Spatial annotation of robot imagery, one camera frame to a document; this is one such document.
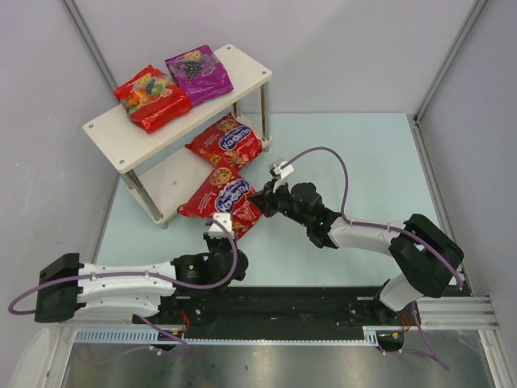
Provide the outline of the red matryoshka candy bag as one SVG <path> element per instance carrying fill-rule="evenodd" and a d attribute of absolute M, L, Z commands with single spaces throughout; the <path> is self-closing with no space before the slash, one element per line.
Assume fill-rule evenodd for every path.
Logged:
<path fill-rule="evenodd" d="M 242 238 L 257 224 L 262 212 L 249 201 L 255 194 L 251 184 L 227 162 L 221 161 L 196 190 L 177 208 L 184 217 L 206 218 L 214 213 L 231 215 L 233 232 Z"/>
<path fill-rule="evenodd" d="M 185 147 L 214 167 L 225 162 L 236 171 L 247 167 L 263 151 L 253 129 L 232 113 L 209 126 Z"/>

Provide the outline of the purple grape candy bag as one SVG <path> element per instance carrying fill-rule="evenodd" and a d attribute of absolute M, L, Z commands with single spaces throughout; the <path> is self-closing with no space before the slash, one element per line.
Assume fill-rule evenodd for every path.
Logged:
<path fill-rule="evenodd" d="M 233 90 L 229 74 L 208 45 L 165 59 L 171 77 L 187 94 L 192 107 Z"/>

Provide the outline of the red fruit candy bag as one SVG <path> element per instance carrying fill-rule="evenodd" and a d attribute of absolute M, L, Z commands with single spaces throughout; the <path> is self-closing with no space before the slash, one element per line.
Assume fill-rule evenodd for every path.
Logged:
<path fill-rule="evenodd" d="M 130 121 L 148 134 L 186 115 L 192 108 L 187 93 L 152 65 L 118 86 L 113 95 Z"/>

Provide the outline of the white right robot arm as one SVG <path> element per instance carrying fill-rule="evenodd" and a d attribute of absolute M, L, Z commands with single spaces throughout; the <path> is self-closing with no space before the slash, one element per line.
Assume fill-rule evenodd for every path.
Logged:
<path fill-rule="evenodd" d="M 391 224 L 346 221 L 323 204 L 312 183 L 276 188 L 270 181 L 249 201 L 265 217 L 280 213 L 302 225 L 316 247 L 356 248 L 393 258 L 401 273 L 382 285 L 375 296 L 378 304 L 393 312 L 421 297 L 442 297 L 453 278 L 457 286 L 463 284 L 457 269 L 464 252 L 422 214 L 414 213 L 406 221 Z"/>

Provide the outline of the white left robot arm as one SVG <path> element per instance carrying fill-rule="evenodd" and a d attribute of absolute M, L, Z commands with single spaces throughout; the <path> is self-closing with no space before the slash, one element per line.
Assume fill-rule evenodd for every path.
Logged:
<path fill-rule="evenodd" d="M 249 262 L 236 243 L 204 240 L 206 252 L 147 266 L 84 264 L 77 253 L 64 254 L 40 271 L 35 321 L 150 318 L 172 299 L 206 297 L 245 278 Z"/>

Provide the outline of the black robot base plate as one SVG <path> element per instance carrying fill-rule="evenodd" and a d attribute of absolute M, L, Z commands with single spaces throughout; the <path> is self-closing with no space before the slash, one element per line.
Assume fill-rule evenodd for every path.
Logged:
<path fill-rule="evenodd" d="M 388 326 L 411 321 L 411 305 L 394 312 L 377 294 L 379 286 L 358 287 L 228 287 L 188 295 L 183 291 L 161 297 L 149 321 L 189 328 L 218 318 L 332 318 L 350 325 Z"/>

